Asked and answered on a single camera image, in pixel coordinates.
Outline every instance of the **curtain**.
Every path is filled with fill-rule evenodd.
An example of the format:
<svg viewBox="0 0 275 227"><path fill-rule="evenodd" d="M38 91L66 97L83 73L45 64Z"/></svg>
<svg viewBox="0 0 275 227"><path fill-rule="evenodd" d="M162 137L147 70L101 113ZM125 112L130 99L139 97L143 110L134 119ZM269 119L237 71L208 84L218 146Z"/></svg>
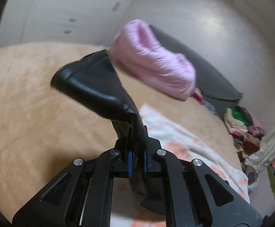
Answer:
<svg viewBox="0 0 275 227"><path fill-rule="evenodd" d="M263 170L275 159L275 126L265 135L259 145L259 151L250 155L245 163L252 166L257 172Z"/></svg>

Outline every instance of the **floor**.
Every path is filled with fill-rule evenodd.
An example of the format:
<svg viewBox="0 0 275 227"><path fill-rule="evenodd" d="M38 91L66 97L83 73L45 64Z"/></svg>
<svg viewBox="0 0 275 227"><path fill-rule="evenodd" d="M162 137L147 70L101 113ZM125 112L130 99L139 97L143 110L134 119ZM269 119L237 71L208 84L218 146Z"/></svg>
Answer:
<svg viewBox="0 0 275 227"><path fill-rule="evenodd" d="M267 169L259 173L258 187L255 188L251 194L249 194L249 197L251 206L259 212L262 218L266 215L270 216L274 212L275 199L270 188Z"/></svg>

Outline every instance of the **gray sofa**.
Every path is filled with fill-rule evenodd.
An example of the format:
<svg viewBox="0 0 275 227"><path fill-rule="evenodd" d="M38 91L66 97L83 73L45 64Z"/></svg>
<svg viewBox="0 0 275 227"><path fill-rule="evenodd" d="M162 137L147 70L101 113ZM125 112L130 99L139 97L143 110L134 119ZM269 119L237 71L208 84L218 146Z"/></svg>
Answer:
<svg viewBox="0 0 275 227"><path fill-rule="evenodd" d="M215 67L177 39L153 25L150 28L162 46L174 53L184 54L194 65L197 87L202 90L203 98L215 106L220 118L223 118L227 107L238 105L242 94Z"/></svg>

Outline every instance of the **pink cloth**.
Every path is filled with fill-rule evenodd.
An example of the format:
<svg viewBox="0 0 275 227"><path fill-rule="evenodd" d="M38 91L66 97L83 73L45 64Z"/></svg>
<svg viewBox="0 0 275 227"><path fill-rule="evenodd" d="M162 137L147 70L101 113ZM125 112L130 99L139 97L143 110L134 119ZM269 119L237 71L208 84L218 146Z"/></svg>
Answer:
<svg viewBox="0 0 275 227"><path fill-rule="evenodd" d="M251 113L250 110L247 109L246 107L244 107L244 109L246 109L246 111L250 114L251 119L252 119L252 121L253 121L253 126L254 126L254 127L261 128L261 127L262 127L262 124L258 121L258 119L254 116L254 114Z"/></svg>
<svg viewBox="0 0 275 227"><path fill-rule="evenodd" d="M250 114L253 121L253 125L248 126L248 131L252 134L252 136L257 137L258 135L265 135L266 131L262 128L262 124L258 121L254 114L247 108L244 107L244 109L246 109L246 111Z"/></svg>
<svg viewBox="0 0 275 227"><path fill-rule="evenodd" d="M141 19L126 24L108 52L123 71L169 96L186 100L193 93L194 66L164 48Z"/></svg>

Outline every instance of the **orange pattern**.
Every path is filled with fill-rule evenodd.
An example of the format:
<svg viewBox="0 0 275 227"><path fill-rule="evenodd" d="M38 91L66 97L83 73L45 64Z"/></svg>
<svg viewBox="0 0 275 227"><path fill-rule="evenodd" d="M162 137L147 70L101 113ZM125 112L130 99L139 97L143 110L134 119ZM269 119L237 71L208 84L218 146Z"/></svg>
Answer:
<svg viewBox="0 0 275 227"><path fill-rule="evenodd" d="M146 209L140 209L130 227L166 227L165 217Z"/></svg>
<svg viewBox="0 0 275 227"><path fill-rule="evenodd" d="M188 135L188 133L180 128L175 128L175 131L178 132L181 135Z"/></svg>
<svg viewBox="0 0 275 227"><path fill-rule="evenodd" d="M242 177L241 177L241 178L239 179L239 181L238 181L238 183L239 183L241 186L244 186L245 184L247 184L247 182L248 182L247 179L242 178Z"/></svg>
<svg viewBox="0 0 275 227"><path fill-rule="evenodd" d="M241 189L239 190L238 194L246 200L245 193Z"/></svg>
<svg viewBox="0 0 275 227"><path fill-rule="evenodd" d="M225 175L219 168L217 168L215 165L211 165L210 168L211 168L211 170L214 171L217 175L219 175L221 179L227 180L226 175Z"/></svg>
<svg viewBox="0 0 275 227"><path fill-rule="evenodd" d="M234 181L234 178L232 177L232 175L229 175L229 178L230 178L233 182L235 182L235 181Z"/></svg>
<svg viewBox="0 0 275 227"><path fill-rule="evenodd" d="M189 149L181 142L170 142L164 146L164 149L174 153L179 159L191 161Z"/></svg>
<svg viewBox="0 0 275 227"><path fill-rule="evenodd" d="M204 144L202 143L202 141L197 138L193 140L193 143L200 146L201 148L204 147Z"/></svg>

